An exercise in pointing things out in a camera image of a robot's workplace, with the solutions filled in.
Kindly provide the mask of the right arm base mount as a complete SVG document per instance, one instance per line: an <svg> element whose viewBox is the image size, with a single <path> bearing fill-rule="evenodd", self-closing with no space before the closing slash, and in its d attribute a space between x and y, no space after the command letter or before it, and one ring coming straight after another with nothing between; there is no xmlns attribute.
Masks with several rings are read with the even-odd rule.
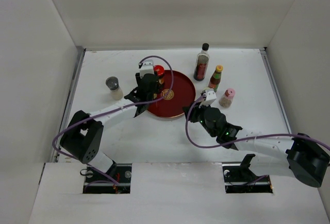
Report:
<svg viewBox="0 0 330 224"><path fill-rule="evenodd" d="M247 154L242 162L223 163L224 187L227 194L273 193L270 177L257 176L250 170L254 154Z"/></svg>

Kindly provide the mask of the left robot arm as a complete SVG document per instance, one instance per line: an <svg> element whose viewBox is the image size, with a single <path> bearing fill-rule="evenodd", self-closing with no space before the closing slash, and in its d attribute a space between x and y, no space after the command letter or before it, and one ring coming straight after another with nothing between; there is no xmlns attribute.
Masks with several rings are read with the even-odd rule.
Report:
<svg viewBox="0 0 330 224"><path fill-rule="evenodd" d="M159 77L156 73L140 76L136 73L137 87L116 104L95 113L77 111L69 125L79 123L66 131L60 140L60 146L75 159L88 164L98 171L104 182L112 181L116 176L117 164L102 151L100 144L104 126L115 126L126 119L139 116L149 107L143 102L152 101L160 90Z"/></svg>

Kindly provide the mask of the red chili sauce bottle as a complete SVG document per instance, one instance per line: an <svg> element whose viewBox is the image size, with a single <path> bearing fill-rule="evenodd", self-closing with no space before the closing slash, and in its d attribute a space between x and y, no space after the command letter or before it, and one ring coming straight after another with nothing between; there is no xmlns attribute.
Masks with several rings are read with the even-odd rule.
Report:
<svg viewBox="0 0 330 224"><path fill-rule="evenodd" d="M210 78L208 87L213 89L215 92L218 90L219 84L221 82L223 66L217 65L213 75Z"/></svg>

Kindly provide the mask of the grey cap salt shaker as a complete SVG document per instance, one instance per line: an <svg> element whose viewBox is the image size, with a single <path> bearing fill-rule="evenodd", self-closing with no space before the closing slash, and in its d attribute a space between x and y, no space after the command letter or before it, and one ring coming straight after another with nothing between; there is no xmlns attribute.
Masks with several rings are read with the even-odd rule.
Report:
<svg viewBox="0 0 330 224"><path fill-rule="evenodd" d="M119 80L115 76L108 77L105 81L106 86L110 90L110 95L114 100L123 98L123 91L119 86Z"/></svg>

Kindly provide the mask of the pink cap spice shaker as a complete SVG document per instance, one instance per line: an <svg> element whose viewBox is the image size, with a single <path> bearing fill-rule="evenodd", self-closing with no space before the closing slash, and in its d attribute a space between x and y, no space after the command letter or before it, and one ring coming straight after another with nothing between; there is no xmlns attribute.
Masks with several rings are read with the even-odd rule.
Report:
<svg viewBox="0 0 330 224"><path fill-rule="evenodd" d="M219 100L220 106L229 108L233 102L235 94L236 92L234 89L228 88Z"/></svg>

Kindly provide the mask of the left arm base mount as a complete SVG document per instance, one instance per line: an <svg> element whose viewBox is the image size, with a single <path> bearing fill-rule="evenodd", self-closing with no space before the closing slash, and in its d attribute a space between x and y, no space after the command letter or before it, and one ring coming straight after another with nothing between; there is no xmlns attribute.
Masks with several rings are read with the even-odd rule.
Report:
<svg viewBox="0 0 330 224"><path fill-rule="evenodd" d="M118 184L114 184L113 181L90 166L82 169L80 175L84 177L83 194L129 194L132 164L117 165L112 178Z"/></svg>

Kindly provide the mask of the red lid sauce jar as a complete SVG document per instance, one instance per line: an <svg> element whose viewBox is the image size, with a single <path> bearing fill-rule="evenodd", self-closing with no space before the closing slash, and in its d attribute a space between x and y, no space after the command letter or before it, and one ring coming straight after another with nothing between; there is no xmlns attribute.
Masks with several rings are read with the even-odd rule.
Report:
<svg viewBox="0 0 330 224"><path fill-rule="evenodd" d="M165 69L161 65L155 65L154 66L154 72L158 76L159 88L160 88L160 90L162 90L164 88Z"/></svg>

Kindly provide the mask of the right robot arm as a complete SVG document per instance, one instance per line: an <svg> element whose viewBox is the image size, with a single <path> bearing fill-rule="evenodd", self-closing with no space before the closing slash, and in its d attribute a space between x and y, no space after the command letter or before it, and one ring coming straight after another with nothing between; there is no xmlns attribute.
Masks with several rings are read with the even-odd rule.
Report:
<svg viewBox="0 0 330 224"><path fill-rule="evenodd" d="M201 103L183 108L186 123L199 123L216 138L216 147L247 154L235 169L240 177L294 177L301 183L319 188L329 167L329 146L306 134L268 134L250 132L226 120L217 108Z"/></svg>

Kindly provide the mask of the tall dark sauce bottle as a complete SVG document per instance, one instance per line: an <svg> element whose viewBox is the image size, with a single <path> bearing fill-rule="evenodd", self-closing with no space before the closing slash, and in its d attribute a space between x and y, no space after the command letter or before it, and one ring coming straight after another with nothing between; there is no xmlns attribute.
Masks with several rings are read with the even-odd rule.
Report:
<svg viewBox="0 0 330 224"><path fill-rule="evenodd" d="M194 74L193 74L193 77L196 81L202 81L205 78L205 74L209 62L208 50L209 50L209 44L204 43L202 45L201 52L197 55Z"/></svg>

